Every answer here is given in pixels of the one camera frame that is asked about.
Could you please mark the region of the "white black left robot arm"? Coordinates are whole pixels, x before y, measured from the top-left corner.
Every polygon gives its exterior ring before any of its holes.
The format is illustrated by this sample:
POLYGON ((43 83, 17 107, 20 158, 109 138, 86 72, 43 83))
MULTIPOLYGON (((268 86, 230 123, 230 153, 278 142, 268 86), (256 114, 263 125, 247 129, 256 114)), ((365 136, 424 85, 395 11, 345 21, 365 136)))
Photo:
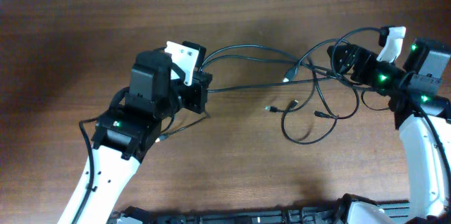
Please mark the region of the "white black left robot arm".
POLYGON ((88 159, 60 223, 106 223, 147 151, 161 139, 162 121, 182 108, 205 111, 212 80, 199 71, 205 53, 203 47, 185 47, 137 55, 129 86, 92 119, 93 136, 83 134, 88 159))

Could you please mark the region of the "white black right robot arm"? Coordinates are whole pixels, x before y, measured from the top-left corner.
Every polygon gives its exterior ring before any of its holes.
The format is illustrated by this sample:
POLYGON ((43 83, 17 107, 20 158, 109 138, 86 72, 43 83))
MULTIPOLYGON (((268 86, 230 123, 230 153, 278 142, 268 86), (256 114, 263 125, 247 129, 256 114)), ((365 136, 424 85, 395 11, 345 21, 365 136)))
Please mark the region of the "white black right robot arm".
POLYGON ((375 54, 355 44, 328 48, 331 65, 351 72, 353 81, 388 96, 395 128, 404 148, 409 176, 409 219, 450 222, 450 100, 438 95, 450 48, 426 38, 411 45, 398 68, 396 41, 387 39, 375 54))

